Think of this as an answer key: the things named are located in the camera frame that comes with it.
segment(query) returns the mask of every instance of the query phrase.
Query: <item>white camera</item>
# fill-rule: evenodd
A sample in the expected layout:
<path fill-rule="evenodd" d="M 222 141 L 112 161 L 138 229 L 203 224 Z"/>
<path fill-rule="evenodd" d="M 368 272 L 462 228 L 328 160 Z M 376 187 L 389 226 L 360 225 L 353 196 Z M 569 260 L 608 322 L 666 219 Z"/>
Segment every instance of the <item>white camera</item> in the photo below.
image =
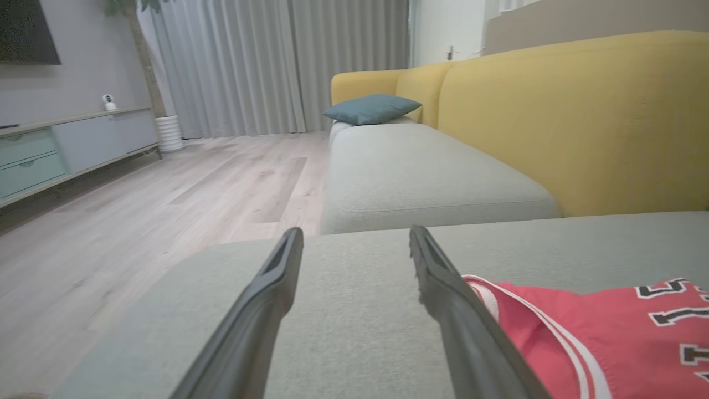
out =
<path fill-rule="evenodd" d="M 104 94 L 103 96 L 101 96 L 101 99 L 104 101 L 104 107 L 106 108 L 106 111 L 115 111 L 118 109 L 116 103 L 113 102 L 112 95 Z"/>

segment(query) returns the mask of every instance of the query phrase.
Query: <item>red jersey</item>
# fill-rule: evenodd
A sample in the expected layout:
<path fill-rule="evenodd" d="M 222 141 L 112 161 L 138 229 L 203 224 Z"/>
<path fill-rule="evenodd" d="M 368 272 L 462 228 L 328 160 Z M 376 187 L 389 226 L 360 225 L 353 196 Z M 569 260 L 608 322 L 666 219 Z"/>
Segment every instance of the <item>red jersey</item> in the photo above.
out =
<path fill-rule="evenodd" d="M 555 399 L 709 398 L 709 293 L 686 279 L 588 295 L 463 279 Z"/>

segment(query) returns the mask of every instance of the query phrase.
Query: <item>tv cabinet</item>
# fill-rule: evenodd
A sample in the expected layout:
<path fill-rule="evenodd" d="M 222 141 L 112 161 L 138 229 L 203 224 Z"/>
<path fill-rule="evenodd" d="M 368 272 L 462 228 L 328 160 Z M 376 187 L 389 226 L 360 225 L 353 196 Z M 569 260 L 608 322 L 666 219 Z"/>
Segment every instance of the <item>tv cabinet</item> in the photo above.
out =
<path fill-rule="evenodd" d="M 158 143 L 149 108 L 0 130 L 0 207 Z"/>

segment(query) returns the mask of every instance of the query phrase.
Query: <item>throw pillow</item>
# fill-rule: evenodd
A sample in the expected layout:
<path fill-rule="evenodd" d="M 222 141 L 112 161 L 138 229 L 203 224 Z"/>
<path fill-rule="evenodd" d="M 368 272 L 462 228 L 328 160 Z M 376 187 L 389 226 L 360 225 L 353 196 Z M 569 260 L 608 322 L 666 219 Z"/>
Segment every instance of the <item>throw pillow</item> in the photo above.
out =
<path fill-rule="evenodd" d="M 403 97 L 373 94 L 341 102 L 323 115 L 351 125 L 375 125 L 404 116 L 421 104 Z"/>

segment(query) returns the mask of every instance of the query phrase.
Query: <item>plant stem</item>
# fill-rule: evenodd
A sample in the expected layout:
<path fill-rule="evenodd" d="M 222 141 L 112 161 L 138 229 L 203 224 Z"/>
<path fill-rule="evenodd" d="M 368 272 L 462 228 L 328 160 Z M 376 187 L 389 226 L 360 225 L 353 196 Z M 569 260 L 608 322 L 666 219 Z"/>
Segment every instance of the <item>plant stem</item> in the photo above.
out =
<path fill-rule="evenodd" d="M 167 116 L 167 112 L 165 111 L 165 103 L 162 101 L 160 86 L 157 84 L 155 70 L 152 67 L 150 48 L 147 46 L 147 41 L 143 35 L 143 30 L 140 28 L 140 22 L 138 21 L 138 8 L 135 4 L 133 4 L 133 6 L 126 7 L 125 17 L 128 19 L 130 32 L 133 34 L 135 47 L 138 49 L 140 64 L 143 65 L 143 73 L 145 74 L 145 81 L 147 82 L 147 90 L 150 93 L 150 101 L 152 102 L 152 111 L 155 113 L 156 118 L 163 118 Z"/>

